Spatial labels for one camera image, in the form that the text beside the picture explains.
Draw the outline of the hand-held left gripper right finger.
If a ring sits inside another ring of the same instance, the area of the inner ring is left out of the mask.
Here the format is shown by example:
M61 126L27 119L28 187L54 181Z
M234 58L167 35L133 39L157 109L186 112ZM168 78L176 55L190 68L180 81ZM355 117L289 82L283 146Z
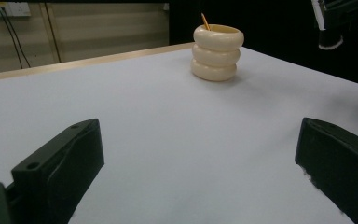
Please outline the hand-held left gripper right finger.
M358 136L326 121L304 118L295 163L310 182L358 224Z

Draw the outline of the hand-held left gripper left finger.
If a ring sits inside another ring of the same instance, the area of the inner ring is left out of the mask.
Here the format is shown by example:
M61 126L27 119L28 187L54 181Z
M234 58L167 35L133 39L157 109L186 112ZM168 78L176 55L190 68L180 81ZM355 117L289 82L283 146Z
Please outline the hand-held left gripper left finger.
M22 198L21 224L68 224L104 166L100 122L78 122L12 170Z

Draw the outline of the cream ribbed pen holder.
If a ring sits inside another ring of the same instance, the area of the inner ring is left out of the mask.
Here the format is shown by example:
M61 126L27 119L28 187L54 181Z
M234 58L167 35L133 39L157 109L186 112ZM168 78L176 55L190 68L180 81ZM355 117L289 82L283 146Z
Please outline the cream ribbed pen holder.
M209 81L227 81L237 72L240 47L244 34L240 30L221 24L197 27L193 33L191 72Z

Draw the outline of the grey pen with gold end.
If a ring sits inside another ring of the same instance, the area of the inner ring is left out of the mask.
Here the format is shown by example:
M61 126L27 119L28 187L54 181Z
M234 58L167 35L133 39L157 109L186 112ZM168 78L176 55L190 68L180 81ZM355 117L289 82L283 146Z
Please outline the grey pen with gold end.
M207 21L205 15L203 13L200 13L201 15L201 18L202 18L202 21L203 21L203 24L205 26L205 28L208 30L208 31L212 31L210 25L209 25L209 22Z

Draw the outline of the beige long desk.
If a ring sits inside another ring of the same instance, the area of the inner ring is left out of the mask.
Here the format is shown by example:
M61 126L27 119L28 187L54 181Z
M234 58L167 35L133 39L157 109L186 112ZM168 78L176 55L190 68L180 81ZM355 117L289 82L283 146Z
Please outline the beige long desk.
M30 17L0 17L0 72L169 44L167 3L30 3Z

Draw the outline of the white wall socket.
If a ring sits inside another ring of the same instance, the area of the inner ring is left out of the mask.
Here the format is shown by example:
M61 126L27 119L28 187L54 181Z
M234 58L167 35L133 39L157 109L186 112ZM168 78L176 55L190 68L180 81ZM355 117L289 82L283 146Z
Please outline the white wall socket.
M25 2L0 2L0 16L2 14L9 17L30 17L31 10Z

